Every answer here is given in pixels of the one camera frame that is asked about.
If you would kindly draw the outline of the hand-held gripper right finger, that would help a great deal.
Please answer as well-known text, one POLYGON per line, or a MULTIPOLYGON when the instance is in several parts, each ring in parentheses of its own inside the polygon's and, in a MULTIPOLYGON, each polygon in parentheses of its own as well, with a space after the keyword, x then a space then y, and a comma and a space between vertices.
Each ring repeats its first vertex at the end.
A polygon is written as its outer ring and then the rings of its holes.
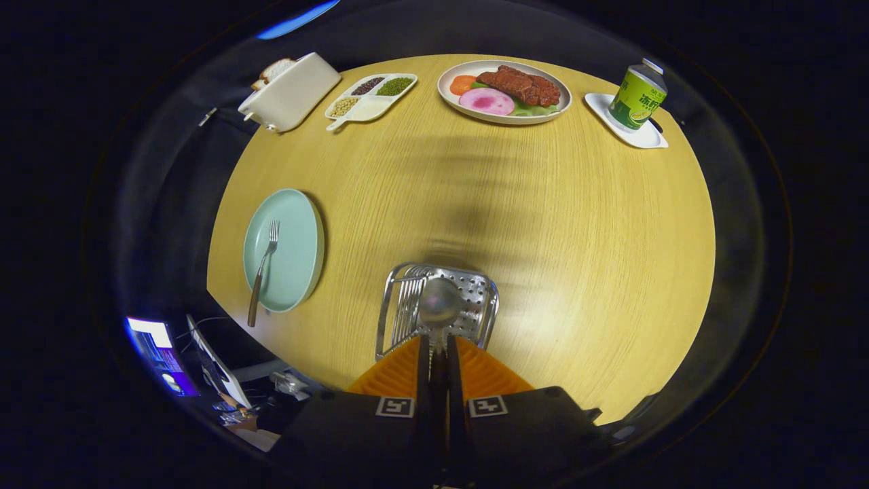
POLYGON ((608 437, 562 387, 534 388, 450 337, 447 473, 460 486, 567 486, 608 460, 608 437))

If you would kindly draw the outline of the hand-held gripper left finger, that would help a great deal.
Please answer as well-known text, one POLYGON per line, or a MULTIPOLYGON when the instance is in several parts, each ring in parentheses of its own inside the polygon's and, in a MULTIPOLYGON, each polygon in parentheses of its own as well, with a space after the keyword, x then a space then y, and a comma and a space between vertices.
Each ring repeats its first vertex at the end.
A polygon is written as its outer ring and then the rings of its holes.
POLYGON ((292 486, 433 486, 441 444, 429 341, 416 337, 343 392, 310 397, 283 428, 272 462, 292 486))

